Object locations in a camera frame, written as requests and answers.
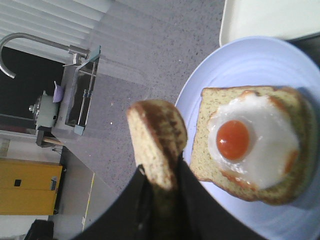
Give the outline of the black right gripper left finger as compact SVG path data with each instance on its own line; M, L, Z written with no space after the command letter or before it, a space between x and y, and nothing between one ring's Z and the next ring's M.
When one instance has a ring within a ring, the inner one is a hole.
M75 240L151 240L152 187L140 164L114 203Z

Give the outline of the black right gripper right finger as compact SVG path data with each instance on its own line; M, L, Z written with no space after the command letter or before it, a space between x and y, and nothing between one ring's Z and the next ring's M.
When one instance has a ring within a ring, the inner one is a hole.
M256 240L258 234L228 213L200 184L180 154L179 192L192 240Z

